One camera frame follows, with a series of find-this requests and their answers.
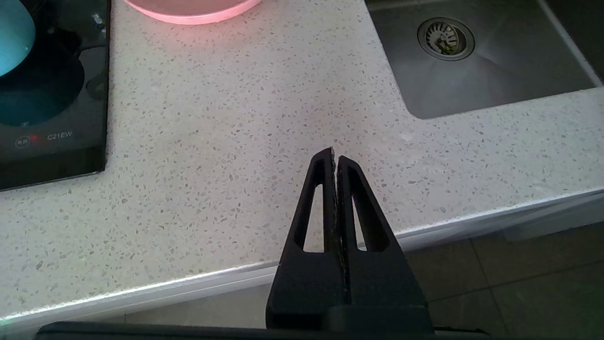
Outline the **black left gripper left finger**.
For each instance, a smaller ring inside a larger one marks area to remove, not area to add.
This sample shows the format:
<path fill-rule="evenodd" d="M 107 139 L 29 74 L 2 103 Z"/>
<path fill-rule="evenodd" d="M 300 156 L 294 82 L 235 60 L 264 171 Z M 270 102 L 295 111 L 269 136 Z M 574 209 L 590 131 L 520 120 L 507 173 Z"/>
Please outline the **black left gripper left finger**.
<path fill-rule="evenodd" d="M 317 187 L 323 252 L 304 250 Z M 326 148 L 310 161 L 308 172 L 266 304 L 269 329 L 321 329 L 330 308 L 345 302 L 341 232 L 337 224 L 334 151 Z"/>

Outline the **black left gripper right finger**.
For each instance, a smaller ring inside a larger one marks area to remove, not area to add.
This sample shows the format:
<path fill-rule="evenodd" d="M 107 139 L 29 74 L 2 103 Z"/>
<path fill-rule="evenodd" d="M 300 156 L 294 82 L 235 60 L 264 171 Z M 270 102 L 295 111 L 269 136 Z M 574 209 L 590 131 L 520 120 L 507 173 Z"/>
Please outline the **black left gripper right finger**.
<path fill-rule="evenodd" d="M 431 331 L 426 299 L 360 166 L 338 160 L 347 331 Z"/>

